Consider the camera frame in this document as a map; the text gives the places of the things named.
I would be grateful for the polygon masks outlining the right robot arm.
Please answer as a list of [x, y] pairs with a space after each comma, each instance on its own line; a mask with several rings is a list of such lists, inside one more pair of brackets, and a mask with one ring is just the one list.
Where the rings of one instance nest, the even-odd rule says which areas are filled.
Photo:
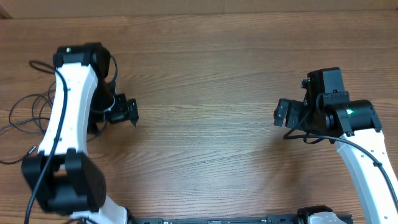
[[[302, 101], [281, 98], [274, 111], [274, 124], [289, 129], [282, 138], [329, 140], [349, 171], [365, 221], [397, 223], [397, 177], [373, 104], [350, 99], [338, 67], [308, 73], [301, 87]], [[297, 136], [296, 130], [303, 133]]]

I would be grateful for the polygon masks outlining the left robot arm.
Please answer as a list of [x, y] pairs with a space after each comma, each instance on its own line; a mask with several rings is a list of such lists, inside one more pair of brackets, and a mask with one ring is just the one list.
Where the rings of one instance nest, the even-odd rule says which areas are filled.
[[22, 160], [22, 174], [32, 195], [48, 213], [81, 223], [134, 223], [128, 208], [106, 192], [104, 174], [89, 158], [87, 136], [98, 123], [139, 119], [137, 102], [117, 93], [106, 81], [115, 58], [101, 43], [61, 46], [53, 56], [55, 97], [37, 154]]

